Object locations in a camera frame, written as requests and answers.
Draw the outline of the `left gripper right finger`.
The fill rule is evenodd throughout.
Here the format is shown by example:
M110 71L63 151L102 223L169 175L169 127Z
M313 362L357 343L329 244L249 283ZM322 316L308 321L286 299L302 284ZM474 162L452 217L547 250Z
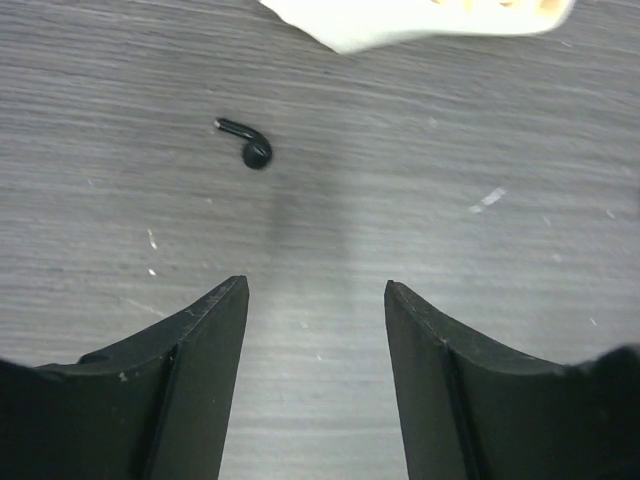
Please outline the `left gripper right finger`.
M412 479L635 479L639 348L579 364L510 348L406 285L384 293Z

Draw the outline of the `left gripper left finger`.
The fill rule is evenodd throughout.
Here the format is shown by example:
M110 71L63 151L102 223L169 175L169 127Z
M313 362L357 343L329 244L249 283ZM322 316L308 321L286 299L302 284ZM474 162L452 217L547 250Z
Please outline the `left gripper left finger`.
M1 364L5 479L215 479L249 303L233 276L69 365Z

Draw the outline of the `black earbud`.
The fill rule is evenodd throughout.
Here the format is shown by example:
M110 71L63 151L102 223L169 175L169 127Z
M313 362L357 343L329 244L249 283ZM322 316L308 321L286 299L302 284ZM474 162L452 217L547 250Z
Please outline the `black earbud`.
M238 122L217 118L214 122L216 128L229 133L245 141L242 150L244 164L252 170L266 168L273 158L273 150L269 140L257 130Z

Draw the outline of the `cream cloth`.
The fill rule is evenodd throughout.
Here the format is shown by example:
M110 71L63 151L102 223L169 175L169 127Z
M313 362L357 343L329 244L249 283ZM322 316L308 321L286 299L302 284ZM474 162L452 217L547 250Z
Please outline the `cream cloth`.
M427 36L532 36L566 21L563 1L264 0L285 23L340 55Z

